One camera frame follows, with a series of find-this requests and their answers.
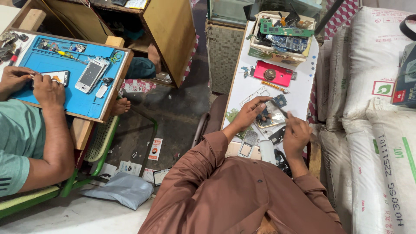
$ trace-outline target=brown shirt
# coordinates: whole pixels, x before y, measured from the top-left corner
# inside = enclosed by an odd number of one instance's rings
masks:
[[[252,234],[265,213],[279,234],[345,233],[311,174],[291,180],[269,162],[225,159],[227,137],[204,138],[163,179],[139,234]]]

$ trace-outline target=cardboard box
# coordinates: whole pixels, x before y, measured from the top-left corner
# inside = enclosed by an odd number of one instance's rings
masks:
[[[416,108],[416,42],[404,48],[400,73],[394,87],[393,104]]]
[[[281,11],[280,13],[282,14],[283,17],[286,17],[289,15],[288,12]],[[300,16],[300,19],[303,21],[307,20],[307,21],[312,22],[312,24],[309,25],[307,29],[313,30],[315,28],[315,24],[316,24],[315,19],[303,16],[303,15],[299,15],[299,16]],[[281,19],[278,11],[262,11],[258,14],[257,20],[254,24],[253,29],[250,31],[250,34],[257,35],[258,30],[259,30],[259,27],[258,27],[259,21],[261,18],[266,18],[266,17],[269,17],[270,19],[272,19],[273,23]],[[297,67],[300,63],[306,61],[306,58],[308,57],[308,54],[309,54],[311,41],[312,41],[312,37],[309,37],[308,42],[307,42],[308,47],[305,49],[305,51],[302,54],[298,54],[298,53],[293,53],[289,51],[280,52],[280,51],[275,50],[272,47],[258,45],[257,43],[259,42],[259,40],[256,37],[251,37],[250,49],[248,51],[248,55],[262,58],[265,60],[274,61],[274,62],[282,62],[282,63]]]

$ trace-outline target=grey plastic bag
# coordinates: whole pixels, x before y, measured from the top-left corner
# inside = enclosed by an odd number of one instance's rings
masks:
[[[126,207],[137,210],[153,191],[153,186],[144,179],[120,172],[114,175],[103,187],[84,189],[79,193],[89,197],[117,200]]]

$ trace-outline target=black wire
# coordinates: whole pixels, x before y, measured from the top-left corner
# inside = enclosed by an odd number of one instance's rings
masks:
[[[104,33],[105,33],[105,35],[107,35],[107,36],[108,36],[107,32],[106,32],[106,31],[105,31],[105,29],[104,29],[103,24],[101,23],[101,20],[100,20],[99,15],[96,13],[96,11],[95,11],[94,7],[92,6],[91,1],[90,1],[90,0],[87,0],[87,1],[88,1],[88,3],[89,3],[89,8],[90,8],[90,9],[92,10],[92,12],[94,12],[94,14],[97,16],[97,18],[98,18],[98,22],[100,22],[101,28],[103,29],[103,31],[104,31]]]
[[[72,23],[72,25],[74,25],[77,29],[78,29],[78,31],[88,40],[88,41],[91,41],[84,33],[82,33],[82,31],[77,27],[77,25],[76,24],[74,24],[74,22],[72,22],[72,20],[70,20],[66,15],[64,15],[64,14],[62,14],[62,12],[60,12],[59,10],[57,10],[57,9],[54,9],[55,11],[57,11],[57,12],[59,12],[61,15],[63,15],[63,16],[65,16],[65,18],[66,19],[68,19],[71,23]]]

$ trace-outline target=yellow screwdriver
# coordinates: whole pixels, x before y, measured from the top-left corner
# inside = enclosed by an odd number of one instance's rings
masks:
[[[78,62],[80,62],[80,63],[82,63],[82,64],[85,64],[85,65],[87,65],[88,63],[86,63],[86,62],[84,62],[84,61],[81,61],[81,60],[79,60],[79,59],[77,59],[77,58],[75,58],[71,53],[69,53],[69,52],[63,52],[63,51],[61,51],[61,50],[58,50],[58,49],[56,49],[56,48],[52,48],[52,46],[49,46],[48,45],[48,47],[49,48],[51,48],[52,50],[53,50],[53,52],[56,52],[56,53],[58,53],[58,54],[60,54],[60,55],[62,55],[62,56],[64,56],[64,57],[68,57],[68,58],[70,58],[70,59],[74,59],[74,60],[76,60],[76,61],[78,61]]]
[[[282,91],[284,94],[287,94],[287,93],[289,92],[287,89],[284,89],[284,88],[279,87],[279,86],[277,86],[277,85],[274,85],[274,84],[272,84],[272,83],[266,82],[266,81],[264,81],[264,80],[263,80],[261,83],[262,83],[262,84],[265,84],[265,85],[268,85],[268,86],[271,86],[271,87],[273,87],[273,88],[276,88],[276,89],[278,89],[278,90]]]

